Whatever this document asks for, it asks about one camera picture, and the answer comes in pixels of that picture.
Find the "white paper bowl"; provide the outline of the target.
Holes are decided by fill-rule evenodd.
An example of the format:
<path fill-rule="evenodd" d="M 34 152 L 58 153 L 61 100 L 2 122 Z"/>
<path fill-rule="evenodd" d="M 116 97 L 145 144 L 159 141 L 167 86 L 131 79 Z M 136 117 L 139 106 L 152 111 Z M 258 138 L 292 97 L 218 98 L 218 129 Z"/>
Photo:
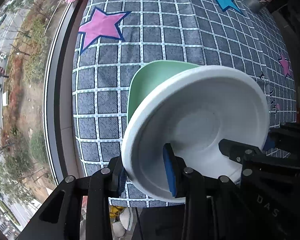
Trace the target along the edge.
<path fill-rule="evenodd" d="M 268 129 L 266 95 L 252 77 L 235 68 L 199 66 L 167 79 L 140 103 L 124 133 L 122 162 L 139 191 L 175 203 L 164 168 L 166 143 L 202 175 L 237 181 L 242 166 L 222 155 L 218 143 L 262 148 Z"/>

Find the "green square bowl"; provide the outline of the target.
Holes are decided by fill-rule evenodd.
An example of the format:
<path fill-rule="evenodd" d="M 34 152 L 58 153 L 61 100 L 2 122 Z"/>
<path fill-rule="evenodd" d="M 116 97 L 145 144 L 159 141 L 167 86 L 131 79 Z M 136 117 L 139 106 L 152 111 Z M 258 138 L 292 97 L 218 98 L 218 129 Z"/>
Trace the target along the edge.
<path fill-rule="evenodd" d="M 140 103 L 158 85 L 174 75 L 197 67 L 199 67 L 197 64 L 188 62 L 158 60 L 152 61 L 140 68 L 134 74 L 130 83 L 127 101 L 127 124 Z"/>

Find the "grey checkered tablecloth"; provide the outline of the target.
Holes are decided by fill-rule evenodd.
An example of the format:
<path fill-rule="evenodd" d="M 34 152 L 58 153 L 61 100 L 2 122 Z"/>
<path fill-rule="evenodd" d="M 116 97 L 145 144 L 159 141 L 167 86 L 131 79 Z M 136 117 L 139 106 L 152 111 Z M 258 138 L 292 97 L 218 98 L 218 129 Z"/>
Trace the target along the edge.
<path fill-rule="evenodd" d="M 290 60 L 280 30 L 268 10 L 255 14 L 243 1 L 88 0 L 83 23 L 94 9 L 128 15 L 118 23 L 123 40 L 99 37 L 84 48 L 85 35 L 77 36 L 72 107 L 85 176 L 119 155 L 131 80 L 155 60 L 241 70 L 266 94 L 271 127 L 296 120 L 295 83 L 284 73 Z"/>

